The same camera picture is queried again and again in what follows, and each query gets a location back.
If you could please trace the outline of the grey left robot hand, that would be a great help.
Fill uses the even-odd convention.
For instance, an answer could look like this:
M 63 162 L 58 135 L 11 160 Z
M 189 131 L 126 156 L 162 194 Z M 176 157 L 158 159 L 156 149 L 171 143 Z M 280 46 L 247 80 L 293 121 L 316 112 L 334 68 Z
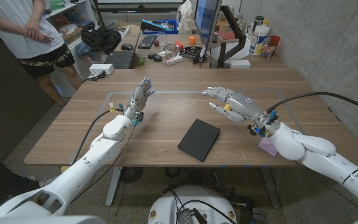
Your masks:
M 127 105 L 127 108 L 123 111 L 123 115 L 133 120 L 138 112 L 141 112 L 147 102 L 147 98 L 152 95 L 155 90 L 151 90 L 152 81 L 150 77 L 144 77 L 144 79 L 135 88 L 131 99 Z

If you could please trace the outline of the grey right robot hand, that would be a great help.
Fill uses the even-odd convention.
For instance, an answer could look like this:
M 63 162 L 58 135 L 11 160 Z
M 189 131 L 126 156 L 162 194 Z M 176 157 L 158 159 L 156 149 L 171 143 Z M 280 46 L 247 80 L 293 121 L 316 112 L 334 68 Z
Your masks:
M 229 105 L 229 109 L 224 109 L 214 103 L 209 103 L 211 109 L 234 123 L 243 123 L 245 120 L 253 121 L 262 113 L 260 107 L 253 100 L 228 88 L 210 86 L 207 90 L 202 91 L 201 94 L 216 98 Z

